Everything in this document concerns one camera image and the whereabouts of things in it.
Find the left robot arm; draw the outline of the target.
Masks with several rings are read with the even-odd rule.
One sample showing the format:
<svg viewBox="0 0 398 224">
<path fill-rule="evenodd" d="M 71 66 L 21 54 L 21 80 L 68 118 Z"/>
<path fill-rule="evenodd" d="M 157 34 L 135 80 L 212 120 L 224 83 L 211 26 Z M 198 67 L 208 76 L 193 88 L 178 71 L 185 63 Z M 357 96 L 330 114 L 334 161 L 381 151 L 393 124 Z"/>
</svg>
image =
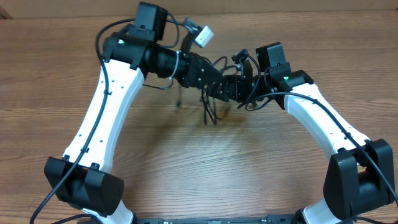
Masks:
<svg viewBox="0 0 398 224">
<path fill-rule="evenodd" d="M 134 214 L 122 201 L 124 181 L 111 174 L 119 133 L 127 112 L 148 73 L 178 82 L 185 88 L 203 88 L 222 79 L 206 58 L 192 53 L 204 47 L 214 33 L 191 19 L 176 22 L 187 30 L 175 50 L 161 45 L 166 23 L 175 18 L 166 9 L 141 2 L 132 19 L 119 21 L 121 29 L 95 48 L 101 72 L 95 94 L 73 141 L 59 159 L 49 157 L 44 167 L 51 195 L 80 211 L 94 223 L 133 223 Z"/>
</svg>

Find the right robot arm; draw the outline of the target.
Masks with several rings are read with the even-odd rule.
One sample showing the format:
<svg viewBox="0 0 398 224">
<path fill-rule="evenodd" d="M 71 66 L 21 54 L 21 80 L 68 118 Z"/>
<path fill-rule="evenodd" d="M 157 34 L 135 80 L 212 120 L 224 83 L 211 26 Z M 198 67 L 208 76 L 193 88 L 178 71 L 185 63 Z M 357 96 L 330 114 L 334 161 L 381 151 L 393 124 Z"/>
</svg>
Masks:
<svg viewBox="0 0 398 224">
<path fill-rule="evenodd" d="M 391 146 L 357 131 L 327 102 L 304 71 L 292 71 L 282 44 L 256 49 L 258 75 L 242 50 L 233 62 L 241 75 L 227 75 L 207 88 L 213 98 L 233 100 L 255 110 L 271 101 L 299 121 L 328 159 L 323 198 L 285 218 L 286 223 L 354 223 L 364 213 L 397 202 Z"/>
</svg>

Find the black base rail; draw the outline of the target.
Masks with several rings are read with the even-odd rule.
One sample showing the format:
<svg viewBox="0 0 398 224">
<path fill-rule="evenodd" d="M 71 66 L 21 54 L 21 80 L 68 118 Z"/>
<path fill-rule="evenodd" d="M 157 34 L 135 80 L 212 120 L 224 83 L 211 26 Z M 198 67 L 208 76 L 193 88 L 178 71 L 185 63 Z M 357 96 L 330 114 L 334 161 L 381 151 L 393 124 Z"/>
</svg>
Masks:
<svg viewBox="0 0 398 224">
<path fill-rule="evenodd" d="M 240 218 L 137 218 L 133 216 L 131 223 L 138 224 L 304 224 L 297 215 L 267 215 L 266 217 L 240 217 Z"/>
</svg>

